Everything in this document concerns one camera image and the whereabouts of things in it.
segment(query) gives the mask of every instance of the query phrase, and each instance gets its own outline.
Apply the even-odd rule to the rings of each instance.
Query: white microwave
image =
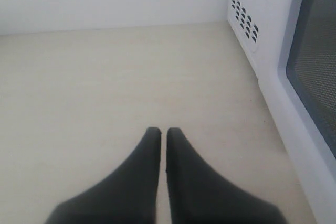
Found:
[[[229,0],[228,21],[317,222],[335,224],[336,0]]]

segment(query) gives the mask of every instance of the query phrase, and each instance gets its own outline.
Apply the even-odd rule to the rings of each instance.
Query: microwave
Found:
[[[229,0],[228,22],[319,224],[336,223],[336,0]]]

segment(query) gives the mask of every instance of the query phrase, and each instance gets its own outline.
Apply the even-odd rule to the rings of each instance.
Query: ventilation holes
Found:
[[[259,28],[256,24],[254,24],[252,17],[248,14],[248,11],[246,11],[245,7],[239,0],[231,0],[231,7],[235,12],[236,20],[247,39],[252,39],[252,43],[256,44]]]

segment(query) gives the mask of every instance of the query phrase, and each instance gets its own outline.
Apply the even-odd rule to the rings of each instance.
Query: mesh screen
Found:
[[[287,76],[336,157],[336,0],[303,0]]]

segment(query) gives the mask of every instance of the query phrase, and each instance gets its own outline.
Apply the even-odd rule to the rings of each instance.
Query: microwave window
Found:
[[[336,157],[336,0],[302,0],[286,72]]]

